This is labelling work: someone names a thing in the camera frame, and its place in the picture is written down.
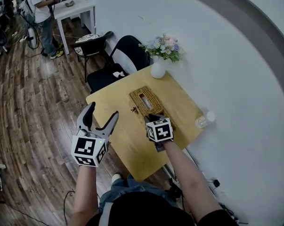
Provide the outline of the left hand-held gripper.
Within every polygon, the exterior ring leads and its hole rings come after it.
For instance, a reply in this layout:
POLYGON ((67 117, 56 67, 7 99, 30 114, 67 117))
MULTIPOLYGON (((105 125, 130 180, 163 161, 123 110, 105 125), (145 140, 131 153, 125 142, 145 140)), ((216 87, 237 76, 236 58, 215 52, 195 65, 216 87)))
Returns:
POLYGON ((78 165, 99 167, 108 152, 109 136, 112 134, 119 112, 114 112, 104 127, 90 131, 96 103, 87 105, 77 118, 77 135, 73 136, 71 155, 78 165))

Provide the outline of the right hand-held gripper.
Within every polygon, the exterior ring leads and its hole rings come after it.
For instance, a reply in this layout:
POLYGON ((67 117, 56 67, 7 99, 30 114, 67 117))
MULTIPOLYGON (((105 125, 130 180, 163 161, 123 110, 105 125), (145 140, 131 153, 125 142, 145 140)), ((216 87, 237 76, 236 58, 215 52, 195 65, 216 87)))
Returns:
POLYGON ((173 128, 169 118, 161 114, 144 116, 146 136, 155 145, 157 152, 165 150, 163 143, 173 140, 173 128))

